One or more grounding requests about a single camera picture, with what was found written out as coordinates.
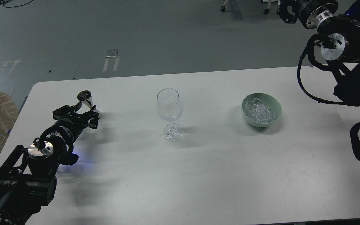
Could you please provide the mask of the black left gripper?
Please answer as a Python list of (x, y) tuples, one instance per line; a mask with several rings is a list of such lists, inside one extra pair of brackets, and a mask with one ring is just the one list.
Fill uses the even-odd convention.
[(91, 108), (83, 114), (76, 112), (81, 108), (80, 104), (64, 105), (53, 111), (54, 125), (64, 128), (69, 137), (76, 141), (83, 130), (87, 127), (91, 129), (98, 128), (98, 122), (102, 118), (102, 113), (97, 108)]

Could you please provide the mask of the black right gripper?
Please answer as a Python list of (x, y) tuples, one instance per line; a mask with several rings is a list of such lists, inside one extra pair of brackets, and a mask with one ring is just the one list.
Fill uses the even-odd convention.
[(299, 19), (306, 29), (315, 29), (338, 9), (335, 0), (279, 0), (276, 13), (286, 24)]

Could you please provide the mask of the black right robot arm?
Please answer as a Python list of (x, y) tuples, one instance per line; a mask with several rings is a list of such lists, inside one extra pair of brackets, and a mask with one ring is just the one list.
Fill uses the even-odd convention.
[[(344, 14), (336, 16), (337, 9), (335, 0), (280, 0), (276, 12), (286, 24), (299, 20), (305, 29), (317, 29), (299, 57), (301, 90), (318, 103), (360, 107), (360, 0)], [(321, 99), (304, 88), (300, 71), (305, 57), (312, 66), (333, 74), (339, 102)]]

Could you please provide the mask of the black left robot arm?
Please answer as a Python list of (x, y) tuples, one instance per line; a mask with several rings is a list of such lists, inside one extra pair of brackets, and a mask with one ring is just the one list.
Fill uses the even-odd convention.
[(29, 147), (17, 145), (0, 167), (0, 225), (24, 225), (56, 191), (60, 165), (71, 166), (79, 156), (74, 142), (82, 131), (97, 129), (101, 113), (96, 105), (79, 114), (82, 102), (53, 111), (56, 122)]

